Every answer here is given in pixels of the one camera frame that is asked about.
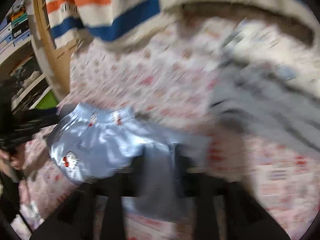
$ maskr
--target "gray garment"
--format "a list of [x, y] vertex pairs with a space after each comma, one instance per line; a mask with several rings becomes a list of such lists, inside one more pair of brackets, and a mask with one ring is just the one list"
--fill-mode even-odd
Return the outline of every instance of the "gray garment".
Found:
[[320, 160], [320, 104], [266, 67], [221, 64], [211, 110], [218, 122]]
[[[147, 217], [181, 222], [192, 207], [189, 199], [177, 197], [174, 187], [175, 145], [183, 145], [182, 155], [204, 168], [209, 140], [137, 120], [130, 107], [110, 111], [81, 103], [54, 128], [47, 145], [51, 158], [73, 182], [110, 177], [144, 151], [139, 196], [125, 201], [126, 208]], [[66, 156], [68, 160], [72, 157], [68, 167]]]

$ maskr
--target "hand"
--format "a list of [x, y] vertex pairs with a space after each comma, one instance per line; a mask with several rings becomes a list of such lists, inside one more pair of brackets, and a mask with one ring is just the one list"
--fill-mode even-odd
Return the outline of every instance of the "hand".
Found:
[[[24, 164], [24, 152], [26, 148], [26, 143], [20, 144], [16, 147], [16, 153], [11, 156], [10, 166], [16, 170], [21, 170]], [[0, 150], [0, 158], [5, 160], [10, 160], [10, 155], [8, 152]]]

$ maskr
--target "bed sheet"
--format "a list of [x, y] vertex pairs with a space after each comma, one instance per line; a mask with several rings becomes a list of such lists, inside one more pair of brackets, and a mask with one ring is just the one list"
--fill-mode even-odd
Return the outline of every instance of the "bed sheet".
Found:
[[[207, 172], [244, 182], [291, 239], [299, 239], [319, 210], [320, 163], [263, 138], [214, 126], [208, 110], [221, 60], [220, 46], [235, 26], [235, 22], [218, 17], [192, 17], [125, 52], [108, 51], [94, 41], [72, 56], [71, 93], [59, 106], [82, 101], [102, 108], [131, 105], [143, 118], [210, 136]], [[52, 129], [43, 129], [26, 147], [31, 199], [43, 218], [75, 189], [48, 159], [43, 136]], [[98, 213], [97, 235], [101, 216]], [[188, 223], [178, 225], [132, 214], [126, 219], [130, 240], [191, 239]]]

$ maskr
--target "shelf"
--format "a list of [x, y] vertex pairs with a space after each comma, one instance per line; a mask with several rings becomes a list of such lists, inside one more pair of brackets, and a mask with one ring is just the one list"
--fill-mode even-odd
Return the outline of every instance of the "shelf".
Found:
[[20, 50], [20, 48], [22, 48], [23, 46], [25, 46], [26, 44], [31, 42], [31, 37], [32, 35], [30, 35], [28, 38], [26, 38], [25, 40], [21, 41], [18, 43], [17, 46], [15, 47], [11, 47], [11, 48], [7, 48], [6, 50], [4, 50], [1, 54], [0, 54], [0, 66], [2, 63], [4, 63], [6, 61], [7, 58], [9, 58], [10, 56], [12, 56], [13, 54], [15, 54], [15, 52], [17, 52], [18, 50]]
[[29, 109], [34, 109], [50, 90], [51, 90], [51, 87], [47, 87], [46, 90], [43, 91], [42, 95], [38, 98], [38, 100], [34, 102], [34, 104]]
[[42, 74], [40, 77], [38, 77], [30, 86], [28, 86], [20, 96], [16, 100], [12, 102], [12, 110], [14, 110], [18, 104], [23, 100], [23, 98], [37, 85], [40, 83], [41, 80], [45, 78], [45, 75]]

